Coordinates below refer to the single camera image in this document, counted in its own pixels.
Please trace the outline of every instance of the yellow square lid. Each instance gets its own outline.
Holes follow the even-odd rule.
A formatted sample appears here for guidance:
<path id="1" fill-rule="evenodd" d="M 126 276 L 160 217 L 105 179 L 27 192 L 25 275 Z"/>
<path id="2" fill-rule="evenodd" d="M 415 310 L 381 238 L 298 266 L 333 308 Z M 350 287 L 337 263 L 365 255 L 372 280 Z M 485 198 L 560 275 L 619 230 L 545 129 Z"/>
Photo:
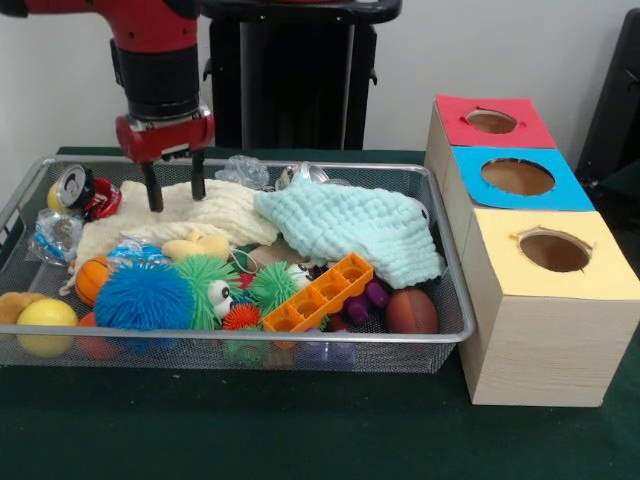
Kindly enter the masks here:
<path id="1" fill-rule="evenodd" d="M 505 295 L 640 299 L 640 281 L 598 212 L 475 214 Z"/>

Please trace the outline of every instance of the brown football toy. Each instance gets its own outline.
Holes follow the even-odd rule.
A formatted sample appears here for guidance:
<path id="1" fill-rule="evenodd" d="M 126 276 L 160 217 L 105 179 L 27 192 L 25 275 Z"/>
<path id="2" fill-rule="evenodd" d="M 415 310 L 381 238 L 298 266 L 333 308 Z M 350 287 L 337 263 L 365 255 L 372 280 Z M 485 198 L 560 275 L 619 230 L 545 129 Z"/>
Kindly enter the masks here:
<path id="1" fill-rule="evenodd" d="M 433 302 L 418 288 L 398 290 L 386 309 L 391 333 L 438 333 L 438 314 Z"/>

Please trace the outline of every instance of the stacked boxes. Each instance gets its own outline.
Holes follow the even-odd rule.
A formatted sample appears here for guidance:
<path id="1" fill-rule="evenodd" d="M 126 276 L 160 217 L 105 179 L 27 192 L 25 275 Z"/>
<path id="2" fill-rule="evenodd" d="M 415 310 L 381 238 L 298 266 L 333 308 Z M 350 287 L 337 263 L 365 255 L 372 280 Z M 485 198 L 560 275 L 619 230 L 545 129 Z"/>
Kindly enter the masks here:
<path id="1" fill-rule="evenodd" d="M 598 406 L 640 319 L 640 282 L 529 100 L 438 96 L 434 172 L 477 319 L 475 404 Z"/>

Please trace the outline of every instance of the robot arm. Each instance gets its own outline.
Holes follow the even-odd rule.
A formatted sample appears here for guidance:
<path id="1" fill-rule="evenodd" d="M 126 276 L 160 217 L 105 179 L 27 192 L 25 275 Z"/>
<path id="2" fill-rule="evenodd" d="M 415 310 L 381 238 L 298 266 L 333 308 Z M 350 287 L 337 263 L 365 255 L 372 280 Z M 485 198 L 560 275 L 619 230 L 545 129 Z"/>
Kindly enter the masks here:
<path id="1" fill-rule="evenodd" d="M 151 210 L 163 209 L 152 166 L 161 158 L 191 155 L 193 197 L 204 197 L 202 150 L 214 122 L 199 95 L 199 0 L 0 0 L 0 13 L 103 16 L 113 31 L 116 81 L 128 101 L 128 115 L 116 120 L 118 141 L 143 170 Z"/>

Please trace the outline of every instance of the round hole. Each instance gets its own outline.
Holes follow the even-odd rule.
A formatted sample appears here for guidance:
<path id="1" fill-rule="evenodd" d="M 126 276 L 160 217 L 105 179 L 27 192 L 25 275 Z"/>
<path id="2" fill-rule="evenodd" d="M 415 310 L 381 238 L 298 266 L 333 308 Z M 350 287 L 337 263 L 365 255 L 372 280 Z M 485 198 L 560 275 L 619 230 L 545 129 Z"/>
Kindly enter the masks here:
<path id="1" fill-rule="evenodd" d="M 582 270 L 591 249 L 577 238 L 562 232 L 532 232 L 520 238 L 522 252 L 532 262 L 552 272 Z"/>
<path id="2" fill-rule="evenodd" d="M 556 181 L 551 173 L 535 163 L 517 158 L 499 158 L 482 167 L 482 178 L 494 187 L 516 195 L 542 195 Z"/>
<path id="3" fill-rule="evenodd" d="M 350 268 L 342 272 L 342 276 L 353 283 L 362 276 L 363 272 L 359 268 Z"/>
<path id="4" fill-rule="evenodd" d="M 480 108 L 467 115 L 467 121 L 476 130 L 496 135 L 511 133 L 518 126 L 516 119 L 506 113 Z"/>
<path id="5" fill-rule="evenodd" d="M 273 323 L 273 329 L 276 332 L 290 332 L 295 326 L 296 325 L 291 320 L 287 319 L 277 320 Z"/>
<path id="6" fill-rule="evenodd" d="M 340 293 L 340 288 L 337 285 L 327 285 L 320 290 L 320 293 L 331 300 L 333 297 Z"/>
<path id="7" fill-rule="evenodd" d="M 318 305 L 313 302 L 305 302 L 298 307 L 298 313 L 303 317 L 310 317 L 318 310 Z"/>

